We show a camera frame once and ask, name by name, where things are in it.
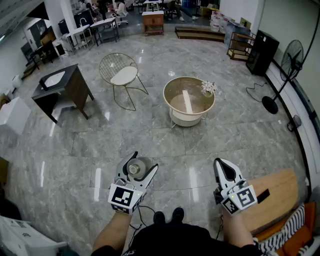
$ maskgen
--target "flower vase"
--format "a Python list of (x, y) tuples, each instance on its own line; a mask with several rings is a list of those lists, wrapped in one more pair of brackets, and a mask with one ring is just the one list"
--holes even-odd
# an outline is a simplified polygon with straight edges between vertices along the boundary
[(209, 91), (206, 91), (205, 94), (204, 94), (204, 96), (206, 96), (207, 98), (210, 98), (210, 97), (213, 96), (213, 94), (210, 93)]

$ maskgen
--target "white sink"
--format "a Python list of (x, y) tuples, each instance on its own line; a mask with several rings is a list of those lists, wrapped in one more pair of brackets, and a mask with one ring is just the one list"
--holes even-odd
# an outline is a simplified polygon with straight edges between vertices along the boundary
[(65, 71), (62, 71), (58, 74), (54, 74), (50, 76), (47, 80), (45, 80), (44, 84), (46, 87), (54, 86), (60, 82), (61, 78), (64, 76)]

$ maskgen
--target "forearm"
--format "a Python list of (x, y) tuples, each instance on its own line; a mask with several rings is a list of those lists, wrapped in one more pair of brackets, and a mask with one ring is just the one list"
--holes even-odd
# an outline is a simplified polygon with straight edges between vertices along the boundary
[(235, 216), (231, 216), (223, 206), (221, 208), (224, 241), (240, 248), (246, 245), (253, 245), (254, 239), (246, 228), (241, 214), (238, 213)]
[(116, 212), (109, 224), (96, 238), (92, 251), (94, 252), (103, 246), (111, 246), (121, 253), (125, 246), (131, 218), (128, 214)]

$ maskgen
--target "white flower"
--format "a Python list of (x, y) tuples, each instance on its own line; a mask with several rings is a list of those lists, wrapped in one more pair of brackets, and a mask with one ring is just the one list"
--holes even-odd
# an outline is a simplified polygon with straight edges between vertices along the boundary
[(215, 85), (215, 83), (213, 82), (208, 82), (208, 81), (203, 81), (201, 83), (201, 87), (202, 87), (202, 93), (206, 93), (209, 92), (211, 94), (214, 94), (217, 91), (217, 86)]

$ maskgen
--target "black shoe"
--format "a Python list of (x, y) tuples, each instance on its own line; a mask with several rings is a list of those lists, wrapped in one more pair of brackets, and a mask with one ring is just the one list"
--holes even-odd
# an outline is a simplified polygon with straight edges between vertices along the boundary
[(181, 207), (175, 208), (172, 213), (172, 223), (182, 223), (182, 220), (184, 219), (185, 211)]
[(166, 224), (166, 218), (162, 211), (157, 211), (153, 215), (153, 223), (154, 224)]

